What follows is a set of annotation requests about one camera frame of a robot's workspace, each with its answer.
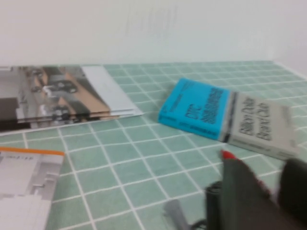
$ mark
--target tile grout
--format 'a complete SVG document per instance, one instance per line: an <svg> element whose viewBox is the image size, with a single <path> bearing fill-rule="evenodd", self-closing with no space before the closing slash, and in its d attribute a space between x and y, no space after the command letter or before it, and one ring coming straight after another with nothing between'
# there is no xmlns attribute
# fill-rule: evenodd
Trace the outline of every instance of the tile grout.
<svg viewBox="0 0 307 230"><path fill-rule="evenodd" d="M63 142L63 145L64 145L65 150L68 150L68 147L67 147L67 145L66 145L66 142L65 142L65 140L64 140L64 138L63 138L63 136L62 136L61 130L60 130L59 128L57 128L57 131L58 131L58 133L59 133L60 138L62 139L62 142ZM96 225L95 225L95 223L94 223L94 221L93 221L93 216L92 216L91 210L90 210L89 205L88 205L88 203L87 203L87 201L86 201L86 199L85 199L85 195L84 195L84 193L83 193L83 189L82 189L81 183L80 183L80 181L79 181L79 178L78 178L78 176L77 176L77 173L75 172L74 165L73 165L73 163L72 163L72 161L71 161L70 155L69 155L69 154L66 154L66 156L67 156L67 160L68 160L68 162L69 162L69 164L70 164L70 166L71 166L72 173L73 173L74 178L75 178L75 180L76 180L76 183L77 183L77 186L78 186L78 189L79 189L79 192L80 192L80 195L81 195L83 204L84 204L84 206L85 206L86 213L87 213L87 215L88 215L88 218L90 219L92 228L93 228L93 230L97 230Z"/></svg>

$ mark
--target green tile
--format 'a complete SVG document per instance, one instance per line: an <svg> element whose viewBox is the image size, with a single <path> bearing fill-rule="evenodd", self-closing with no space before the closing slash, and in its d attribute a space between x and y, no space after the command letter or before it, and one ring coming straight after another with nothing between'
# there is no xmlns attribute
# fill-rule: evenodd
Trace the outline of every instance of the green tile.
<svg viewBox="0 0 307 230"><path fill-rule="evenodd" d="M188 66L188 62L174 62L173 66Z"/></svg>
<svg viewBox="0 0 307 230"><path fill-rule="evenodd" d="M152 79L155 82L166 82L166 81L171 81L171 79L169 77L167 77L166 75L155 75L152 76Z"/></svg>
<svg viewBox="0 0 307 230"><path fill-rule="evenodd" d="M76 126L67 126L60 128L61 133L63 136L66 135L76 135L76 134L83 134L83 133L90 133L91 130L87 124L81 124Z"/></svg>
<svg viewBox="0 0 307 230"><path fill-rule="evenodd" d="M156 85L156 84L141 84L139 85L145 92L152 92L152 91L157 91L157 90L161 90L161 88Z"/></svg>
<svg viewBox="0 0 307 230"><path fill-rule="evenodd" d="M189 224L205 217L204 196L202 194L190 195L179 199L179 201Z"/></svg>
<svg viewBox="0 0 307 230"><path fill-rule="evenodd" d="M170 67L170 66L173 66L173 63L158 63L156 65L158 67Z"/></svg>
<svg viewBox="0 0 307 230"><path fill-rule="evenodd" d="M243 160L256 175L269 173L273 168L267 164L260 156Z"/></svg>
<svg viewBox="0 0 307 230"><path fill-rule="evenodd" d="M57 182L57 188L54 193L54 200L60 200L71 196L79 195L80 191L74 175L60 176Z"/></svg>
<svg viewBox="0 0 307 230"><path fill-rule="evenodd" d="M185 169L193 169L210 164L197 150L179 152L176 154Z"/></svg>
<svg viewBox="0 0 307 230"><path fill-rule="evenodd" d="M137 106L143 113L159 111L158 106L153 102L137 103Z"/></svg>
<svg viewBox="0 0 307 230"><path fill-rule="evenodd" d="M114 78L118 85L129 85L135 84L134 81L128 77L125 78Z"/></svg>
<svg viewBox="0 0 307 230"><path fill-rule="evenodd" d="M65 154L64 162L63 162L60 174L65 174L65 173L70 173L70 172L72 172L71 165L69 164L69 161L67 159L67 155Z"/></svg>
<svg viewBox="0 0 307 230"><path fill-rule="evenodd" d="M148 124L157 124L158 122L158 111L146 113L141 116L141 119L146 121Z"/></svg>
<svg viewBox="0 0 307 230"><path fill-rule="evenodd" d="M146 96L144 93L130 93L129 94L130 99L136 103L136 102L145 102L150 101L150 98Z"/></svg>
<svg viewBox="0 0 307 230"><path fill-rule="evenodd" d="M171 151L183 151L183 150L189 150L193 148L193 146L184 136L166 138L166 139L163 139L163 142L167 145L167 147Z"/></svg>
<svg viewBox="0 0 307 230"><path fill-rule="evenodd" d="M87 224L87 225L84 225L84 226L81 226L81 227L73 228L71 230L93 230L93 227L92 227L91 224Z"/></svg>
<svg viewBox="0 0 307 230"><path fill-rule="evenodd" d="M224 86L229 85L228 82L226 82L225 80L222 80L222 79L211 80L210 83L212 85L216 85L216 86L219 86L219 87L224 87Z"/></svg>
<svg viewBox="0 0 307 230"><path fill-rule="evenodd" d="M225 147L223 147L223 149L230 151L232 154L234 154L237 158L244 158L244 157L251 157L251 156L255 156L258 155L258 153L247 150L247 149L243 149L237 146L233 146L233 145L226 145Z"/></svg>
<svg viewBox="0 0 307 230"><path fill-rule="evenodd" d="M202 76L198 73L187 73L185 74L185 77L194 81L202 80Z"/></svg>
<svg viewBox="0 0 307 230"><path fill-rule="evenodd" d="M142 69L127 69L128 74L131 76L142 76L146 75Z"/></svg>
<svg viewBox="0 0 307 230"><path fill-rule="evenodd" d="M118 185L109 167L79 172L78 178L85 193Z"/></svg>
<svg viewBox="0 0 307 230"><path fill-rule="evenodd" d="M159 182L170 197L197 192L197 188L184 173L159 178Z"/></svg>
<svg viewBox="0 0 307 230"><path fill-rule="evenodd" d="M55 230L89 221L82 198L65 200L52 204L46 230Z"/></svg>
<svg viewBox="0 0 307 230"><path fill-rule="evenodd" d="M158 140L149 140L135 143L144 157L167 153L165 147Z"/></svg>
<svg viewBox="0 0 307 230"><path fill-rule="evenodd" d="M23 135L21 133L19 134L12 134L12 135L6 135L6 136L2 136L0 137L0 143L3 142L10 142L10 141L23 141Z"/></svg>
<svg viewBox="0 0 307 230"><path fill-rule="evenodd" d="M181 78L184 78L185 77L185 74L172 74L172 75L169 75L168 76L171 80L173 81L178 81L180 80Z"/></svg>
<svg viewBox="0 0 307 230"><path fill-rule="evenodd" d="M152 126L152 129L160 138L166 138L166 137L177 136L177 135L182 134L182 132L176 128L171 128L171 127L164 126L161 124Z"/></svg>
<svg viewBox="0 0 307 230"><path fill-rule="evenodd" d="M141 219L146 230L169 230L168 223L164 213L164 204L155 205L137 210L137 214Z"/></svg>
<svg viewBox="0 0 307 230"><path fill-rule="evenodd" d="M119 188L89 194L85 198L94 219L130 209L123 192Z"/></svg>
<svg viewBox="0 0 307 230"><path fill-rule="evenodd" d="M90 126L92 126L95 132L119 128L116 120L93 122L90 123Z"/></svg>
<svg viewBox="0 0 307 230"><path fill-rule="evenodd" d="M114 166L114 170L123 184L151 177L142 160L117 164Z"/></svg>
<svg viewBox="0 0 307 230"><path fill-rule="evenodd" d="M129 142L121 129L99 132L97 136L104 145Z"/></svg>
<svg viewBox="0 0 307 230"><path fill-rule="evenodd" d="M263 156L264 158L266 158L272 165L274 165L277 169L282 169L284 166L284 161L281 161L279 159L273 158L273 157L269 157L269 156Z"/></svg>
<svg viewBox="0 0 307 230"><path fill-rule="evenodd" d="M262 180L271 191L275 191L277 186L279 186L279 179L279 173L260 177L260 180Z"/></svg>
<svg viewBox="0 0 307 230"><path fill-rule="evenodd" d="M125 69L137 69L140 67L139 64L122 64L121 66Z"/></svg>
<svg viewBox="0 0 307 230"><path fill-rule="evenodd" d="M28 141L30 149L64 151L64 145L60 138Z"/></svg>
<svg viewBox="0 0 307 230"><path fill-rule="evenodd" d="M161 72L161 70L159 68L145 68L144 71L148 74L148 75L159 75L159 74L163 74L163 72Z"/></svg>
<svg viewBox="0 0 307 230"><path fill-rule="evenodd" d="M109 69L120 69L121 66L120 65L114 65L114 64L110 64L110 65L104 65L104 67L109 70Z"/></svg>
<svg viewBox="0 0 307 230"><path fill-rule="evenodd" d="M80 136L64 137L68 150L76 150L80 148L98 145L93 134L84 134Z"/></svg>
<svg viewBox="0 0 307 230"><path fill-rule="evenodd" d="M148 92L148 96L153 100L166 100L169 96L169 93L164 91L155 91L155 92Z"/></svg>
<svg viewBox="0 0 307 230"><path fill-rule="evenodd" d="M259 76L259 74L256 72L256 71L249 71L249 72L246 72L245 73L247 76L249 76L249 77L258 77Z"/></svg>
<svg viewBox="0 0 307 230"><path fill-rule="evenodd" d="M96 227L97 230L119 230L123 228L141 230L132 212L96 222Z"/></svg>
<svg viewBox="0 0 307 230"><path fill-rule="evenodd" d="M259 91L259 90L267 90L268 88L263 84L255 84L251 86L253 90Z"/></svg>
<svg viewBox="0 0 307 230"><path fill-rule="evenodd" d="M200 188L205 188L221 179L212 166L190 171L189 174Z"/></svg>
<svg viewBox="0 0 307 230"><path fill-rule="evenodd" d="M179 73L178 70L174 67L163 67L161 71L165 74L176 74Z"/></svg>
<svg viewBox="0 0 307 230"><path fill-rule="evenodd" d="M170 155L146 159L156 176L162 176L181 171L181 168Z"/></svg>
<svg viewBox="0 0 307 230"><path fill-rule="evenodd" d="M220 146L206 147L201 149L201 152L211 161L212 163L221 162L220 152L222 144Z"/></svg>
<svg viewBox="0 0 307 230"><path fill-rule="evenodd" d="M18 142L13 142L13 143L8 143L8 144L0 144L0 146L14 147L14 148L25 148L23 141L18 141Z"/></svg>
<svg viewBox="0 0 307 230"><path fill-rule="evenodd" d="M133 79L138 84L153 83L153 80L148 76L135 76L135 77L133 77Z"/></svg>
<svg viewBox="0 0 307 230"><path fill-rule="evenodd" d="M58 137L58 136L59 136L58 130L55 128L46 129L42 131L28 132L25 134L25 137L27 138L27 140L53 138L53 137Z"/></svg>
<svg viewBox="0 0 307 230"><path fill-rule="evenodd" d="M131 144L105 146L112 163L139 158L139 154Z"/></svg>
<svg viewBox="0 0 307 230"><path fill-rule="evenodd" d="M153 68L153 67L156 67L157 64L155 63L144 63L144 64L141 64L141 67L143 68Z"/></svg>
<svg viewBox="0 0 307 230"><path fill-rule="evenodd" d="M194 70L191 67L177 67L180 73L193 73Z"/></svg>
<svg viewBox="0 0 307 230"><path fill-rule="evenodd" d="M125 117L118 120L124 127L142 126L145 125L145 121L139 116Z"/></svg>
<svg viewBox="0 0 307 230"><path fill-rule="evenodd" d="M168 82L159 82L158 85L167 91L171 91L174 89L176 82L168 81Z"/></svg>
<svg viewBox="0 0 307 230"><path fill-rule="evenodd" d="M146 126L126 128L126 132L132 141L155 139L154 133Z"/></svg>
<svg viewBox="0 0 307 230"><path fill-rule="evenodd" d="M112 77L125 77L127 75L122 69L109 69L108 72Z"/></svg>
<svg viewBox="0 0 307 230"><path fill-rule="evenodd" d="M70 153L75 170L90 169L107 164L101 147L78 150Z"/></svg>
<svg viewBox="0 0 307 230"><path fill-rule="evenodd" d="M233 67L233 66L226 66L226 67L223 67L223 70L225 70L226 72L235 72L235 71L238 71L238 69L236 67Z"/></svg>
<svg viewBox="0 0 307 230"><path fill-rule="evenodd" d="M243 78L241 79L243 84L246 84L246 85L251 85L251 84L255 84L255 80L253 80L252 78Z"/></svg>
<svg viewBox="0 0 307 230"><path fill-rule="evenodd" d="M139 207L165 199L161 189L154 180L124 187L134 207Z"/></svg>
<svg viewBox="0 0 307 230"><path fill-rule="evenodd" d="M246 74L242 72L231 73L231 77L229 78L246 78Z"/></svg>
<svg viewBox="0 0 307 230"><path fill-rule="evenodd" d="M237 89L240 91L240 92L249 92L249 91L253 91L253 89L248 86L248 85L240 85L240 86L237 86Z"/></svg>
<svg viewBox="0 0 307 230"><path fill-rule="evenodd" d="M209 145L216 145L221 143L217 140L212 140L209 138L205 138L196 134L188 134L187 136L197 147L205 147Z"/></svg>
<svg viewBox="0 0 307 230"><path fill-rule="evenodd" d="M229 79L227 81L232 85L242 85L243 84L241 79Z"/></svg>
<svg viewBox="0 0 307 230"><path fill-rule="evenodd" d="M217 76L216 78L219 79L227 79L227 81L233 79L233 78L238 78L236 76L237 73L215 73L214 75Z"/></svg>
<svg viewBox="0 0 307 230"><path fill-rule="evenodd" d="M197 73L207 73L207 72L209 72L209 70L206 67L202 67L202 66L193 67L192 69L194 69L194 71L197 72Z"/></svg>
<svg viewBox="0 0 307 230"><path fill-rule="evenodd" d="M122 85L121 88L125 93L141 92L137 85Z"/></svg>

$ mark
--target table surface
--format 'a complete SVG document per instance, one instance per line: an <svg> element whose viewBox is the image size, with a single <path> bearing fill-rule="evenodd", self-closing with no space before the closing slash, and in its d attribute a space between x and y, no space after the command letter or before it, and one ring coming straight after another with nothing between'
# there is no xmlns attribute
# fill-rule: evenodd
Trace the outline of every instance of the table surface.
<svg viewBox="0 0 307 230"><path fill-rule="evenodd" d="M274 188L279 160L157 123L182 78L293 107L307 160L307 81L271 61L106 65L143 116L0 137L0 145L66 152L47 230L166 230L163 204L180 200L189 222L204 217L202 189L219 180L221 148Z"/></svg>

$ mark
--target magazine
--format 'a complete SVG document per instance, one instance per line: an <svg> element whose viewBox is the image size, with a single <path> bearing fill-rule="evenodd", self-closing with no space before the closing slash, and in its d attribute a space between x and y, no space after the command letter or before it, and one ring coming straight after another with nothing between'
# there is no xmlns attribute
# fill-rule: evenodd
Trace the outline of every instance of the magazine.
<svg viewBox="0 0 307 230"><path fill-rule="evenodd" d="M0 122L68 121L135 114L102 66L0 68Z"/></svg>
<svg viewBox="0 0 307 230"><path fill-rule="evenodd" d="M45 229L63 160L59 151L0 148L0 229Z"/></svg>

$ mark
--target blue book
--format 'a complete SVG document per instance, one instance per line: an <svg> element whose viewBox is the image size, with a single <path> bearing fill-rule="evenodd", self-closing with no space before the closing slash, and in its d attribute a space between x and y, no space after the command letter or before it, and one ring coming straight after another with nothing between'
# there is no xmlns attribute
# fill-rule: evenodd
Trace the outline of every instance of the blue book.
<svg viewBox="0 0 307 230"><path fill-rule="evenodd" d="M179 80L158 121L282 160L298 154L290 107L189 79Z"/></svg>

